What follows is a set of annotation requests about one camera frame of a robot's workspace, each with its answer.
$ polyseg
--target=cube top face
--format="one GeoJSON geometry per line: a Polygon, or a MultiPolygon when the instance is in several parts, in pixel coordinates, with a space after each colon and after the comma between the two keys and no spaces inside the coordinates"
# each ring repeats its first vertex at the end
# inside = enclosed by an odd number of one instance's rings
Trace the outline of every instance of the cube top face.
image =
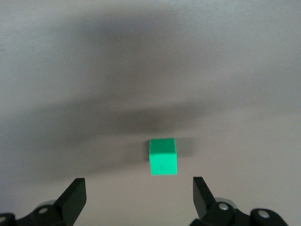
{"type": "Polygon", "coordinates": [[[177,174],[174,138],[150,140],[150,169],[152,175],[177,174]]]}
{"type": "Polygon", "coordinates": [[[150,155],[176,153],[175,139],[152,139],[150,140],[150,155]]]}

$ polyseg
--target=black bracket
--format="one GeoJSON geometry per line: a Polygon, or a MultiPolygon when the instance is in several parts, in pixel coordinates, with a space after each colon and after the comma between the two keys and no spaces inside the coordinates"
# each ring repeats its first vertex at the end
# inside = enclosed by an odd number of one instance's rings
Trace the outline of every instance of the black bracket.
{"type": "Polygon", "coordinates": [[[86,201],[85,179],[77,178],[53,205],[40,206],[19,220],[12,213],[0,214],[0,226],[72,226],[86,201]]]}
{"type": "Polygon", "coordinates": [[[254,209],[250,216],[225,202],[217,202],[202,177],[193,178],[193,202],[199,219],[190,226],[288,226],[275,212],[254,209]]]}

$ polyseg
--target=gray surface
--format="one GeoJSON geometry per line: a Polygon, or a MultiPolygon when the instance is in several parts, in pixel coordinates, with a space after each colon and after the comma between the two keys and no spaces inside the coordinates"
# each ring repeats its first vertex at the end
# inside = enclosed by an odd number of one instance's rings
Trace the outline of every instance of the gray surface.
{"type": "Polygon", "coordinates": [[[188,225],[192,177],[299,225],[301,2],[0,3],[0,212],[75,177],[76,225],[188,225]],[[147,141],[175,137],[178,175],[147,141]]]}

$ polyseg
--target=round metal joint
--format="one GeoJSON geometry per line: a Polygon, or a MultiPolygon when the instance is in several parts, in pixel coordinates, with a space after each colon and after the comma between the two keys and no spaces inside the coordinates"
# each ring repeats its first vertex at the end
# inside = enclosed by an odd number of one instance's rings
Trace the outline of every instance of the round metal joint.
{"type": "Polygon", "coordinates": [[[228,210],[228,209],[229,209],[229,207],[228,207],[227,204],[225,204],[225,203],[221,203],[221,204],[219,204],[218,206],[219,206],[219,208],[220,208],[221,210],[228,210]]]}
{"type": "Polygon", "coordinates": [[[260,210],[258,211],[259,216],[261,216],[262,218],[269,218],[269,214],[264,211],[264,210],[260,210]]]}
{"type": "Polygon", "coordinates": [[[0,223],[4,222],[6,220],[6,217],[0,217],[0,223]]]}
{"type": "Polygon", "coordinates": [[[48,209],[47,208],[42,208],[42,209],[40,209],[39,210],[39,214],[43,214],[43,213],[46,213],[48,211],[48,209]]]}

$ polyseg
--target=green cube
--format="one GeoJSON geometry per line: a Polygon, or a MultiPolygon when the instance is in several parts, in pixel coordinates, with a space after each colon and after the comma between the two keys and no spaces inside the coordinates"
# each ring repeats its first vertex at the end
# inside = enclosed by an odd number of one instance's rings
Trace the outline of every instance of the green cube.
{"type": "Polygon", "coordinates": [[[150,169],[152,175],[177,174],[174,138],[150,140],[150,169]]]}

